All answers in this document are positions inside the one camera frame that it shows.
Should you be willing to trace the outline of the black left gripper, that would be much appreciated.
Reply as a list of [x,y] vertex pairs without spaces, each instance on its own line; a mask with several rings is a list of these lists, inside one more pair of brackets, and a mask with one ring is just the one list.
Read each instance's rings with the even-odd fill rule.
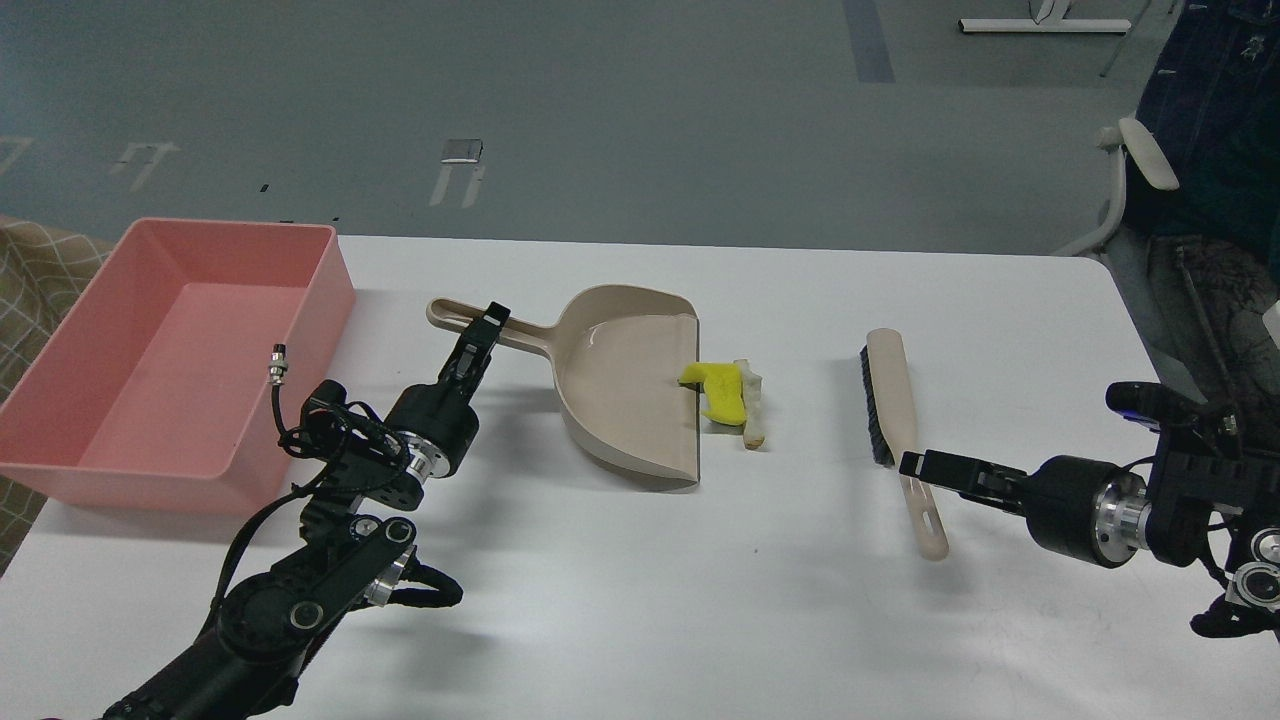
[[407,387],[387,414],[387,427],[408,443],[410,475],[451,477],[463,461],[479,429],[471,400],[508,319],[509,309],[492,302],[460,334],[445,375],[433,384]]

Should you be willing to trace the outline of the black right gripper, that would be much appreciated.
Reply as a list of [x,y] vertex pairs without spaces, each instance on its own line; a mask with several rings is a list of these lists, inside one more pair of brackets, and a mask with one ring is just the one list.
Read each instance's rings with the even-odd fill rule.
[[1024,516],[1039,547],[1101,568],[1120,568],[1148,548],[1146,479],[1112,462],[1056,456],[1029,475],[978,457],[925,450],[904,452],[899,473]]

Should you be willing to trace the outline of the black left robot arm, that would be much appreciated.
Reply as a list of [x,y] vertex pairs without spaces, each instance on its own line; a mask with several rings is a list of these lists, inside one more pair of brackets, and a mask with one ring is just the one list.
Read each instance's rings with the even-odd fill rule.
[[300,419],[280,415],[285,346],[269,366],[278,443],[320,471],[237,532],[193,644],[108,719],[247,719],[291,705],[300,676],[351,612],[402,605],[453,607],[461,584],[422,562],[417,528],[425,483],[453,475],[479,429],[471,401],[509,310],[475,314],[431,384],[406,388],[378,415],[321,382]]

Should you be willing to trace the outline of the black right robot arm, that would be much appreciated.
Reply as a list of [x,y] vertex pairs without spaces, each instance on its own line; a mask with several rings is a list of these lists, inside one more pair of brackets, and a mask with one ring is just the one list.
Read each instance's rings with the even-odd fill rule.
[[1100,568],[1120,568],[1138,551],[1160,562],[1202,565],[1220,596],[1190,620],[1206,638],[1277,633],[1277,455],[1248,445],[1239,411],[1198,402],[1158,382],[1124,380],[1105,393],[1108,410],[1155,433],[1137,474],[1124,466],[1056,456],[1021,471],[956,454],[923,450],[906,419],[876,411],[878,462],[906,483],[923,532],[940,529],[931,488],[1021,518],[1043,550]]

